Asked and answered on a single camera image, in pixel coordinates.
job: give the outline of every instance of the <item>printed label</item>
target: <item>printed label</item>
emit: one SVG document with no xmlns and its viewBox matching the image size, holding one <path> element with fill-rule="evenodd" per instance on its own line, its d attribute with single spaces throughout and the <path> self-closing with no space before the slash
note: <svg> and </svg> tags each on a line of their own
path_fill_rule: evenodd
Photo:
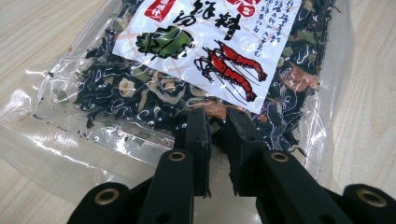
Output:
<svg viewBox="0 0 396 224">
<path fill-rule="evenodd" d="M 301 0 L 145 1 L 113 53 L 260 113 Z"/>
</svg>

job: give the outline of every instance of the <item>red shrimp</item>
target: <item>red shrimp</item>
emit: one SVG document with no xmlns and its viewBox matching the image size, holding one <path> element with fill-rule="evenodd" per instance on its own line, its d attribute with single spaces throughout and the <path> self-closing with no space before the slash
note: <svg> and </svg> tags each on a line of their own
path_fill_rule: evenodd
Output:
<svg viewBox="0 0 396 224">
<path fill-rule="evenodd" d="M 231 69 L 221 58 L 216 55 L 215 51 L 209 50 L 208 54 L 210 63 L 219 72 L 220 77 L 242 87 L 247 95 L 247 101 L 253 102 L 257 95 L 253 92 L 250 83 L 242 75 Z"/>
<path fill-rule="evenodd" d="M 259 81 L 265 81 L 265 79 L 267 79 L 267 74 L 262 71 L 262 66 L 259 63 L 238 54 L 235 50 L 231 49 L 221 41 L 216 40 L 216 42 L 220 45 L 222 54 L 229 60 L 242 66 L 253 68 L 259 74 Z"/>
</svg>

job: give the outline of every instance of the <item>table surface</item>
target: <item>table surface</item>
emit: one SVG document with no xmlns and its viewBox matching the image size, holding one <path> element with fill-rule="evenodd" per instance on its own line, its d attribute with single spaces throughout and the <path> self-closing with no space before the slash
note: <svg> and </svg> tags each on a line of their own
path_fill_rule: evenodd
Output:
<svg viewBox="0 0 396 224">
<path fill-rule="evenodd" d="M 0 97 L 12 93 L 25 68 L 59 57 L 104 2 L 0 0 Z M 351 10 L 356 48 L 332 126 L 332 171 L 341 188 L 364 183 L 396 198 L 394 11 L 394 0 L 361 0 Z M 0 174 L 0 223 L 65 223 L 75 208 L 1 160 Z"/>
</svg>

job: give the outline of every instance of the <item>shrimp illustration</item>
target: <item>shrimp illustration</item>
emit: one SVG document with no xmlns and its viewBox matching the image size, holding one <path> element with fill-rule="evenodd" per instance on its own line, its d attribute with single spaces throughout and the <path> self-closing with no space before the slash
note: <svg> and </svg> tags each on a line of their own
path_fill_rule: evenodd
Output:
<svg viewBox="0 0 396 224">
<path fill-rule="evenodd" d="M 224 59 L 228 59 L 234 64 L 254 69 L 258 73 L 259 81 L 265 81 L 265 79 L 267 79 L 267 74 L 262 71 L 262 66 L 259 63 L 238 54 L 235 50 L 231 49 L 221 41 L 215 41 L 220 45 L 220 49 L 215 49 L 215 51 L 218 51 Z"/>
<path fill-rule="evenodd" d="M 216 55 L 214 50 L 205 50 L 207 52 L 207 57 L 194 60 L 196 67 L 202 72 L 202 75 L 206 77 L 209 82 L 212 82 L 213 78 L 210 76 L 210 73 L 213 72 L 218 77 L 229 81 L 231 84 L 242 87 L 246 93 L 246 100 L 248 102 L 253 102 L 257 95 L 254 93 L 246 78 L 231 69 L 218 55 Z"/>
</svg>

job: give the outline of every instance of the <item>dried vegetable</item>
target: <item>dried vegetable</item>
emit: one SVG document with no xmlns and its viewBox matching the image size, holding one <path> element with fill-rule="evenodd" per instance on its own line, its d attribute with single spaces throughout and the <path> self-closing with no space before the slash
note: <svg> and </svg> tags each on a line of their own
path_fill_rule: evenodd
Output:
<svg viewBox="0 0 396 224">
<path fill-rule="evenodd" d="M 124 1 L 121 13 L 106 28 L 102 43 L 87 52 L 86 59 L 91 60 L 92 65 L 77 76 L 80 85 L 74 102 L 87 112 L 87 128 L 91 128 L 95 117 L 103 113 L 115 119 L 144 124 L 152 130 L 177 134 L 185 130 L 189 111 L 203 107 L 210 117 L 215 140 L 221 139 L 226 108 L 238 106 L 181 79 L 112 54 L 117 36 L 128 26 L 140 4 L 141 1 Z M 288 150 L 298 145 L 291 132 L 298 127 L 305 97 L 319 89 L 318 75 L 332 5 L 333 0 L 303 2 L 278 61 L 262 112 L 249 114 L 271 149 Z M 180 30 L 168 27 L 161 32 L 172 35 Z M 188 40 L 180 35 L 180 39 L 172 44 L 188 48 Z M 149 48 L 144 42 L 139 43 L 139 47 Z M 179 53 L 169 48 L 158 56 Z M 55 94 L 58 98 L 67 98 L 63 97 L 64 92 Z"/>
</svg>

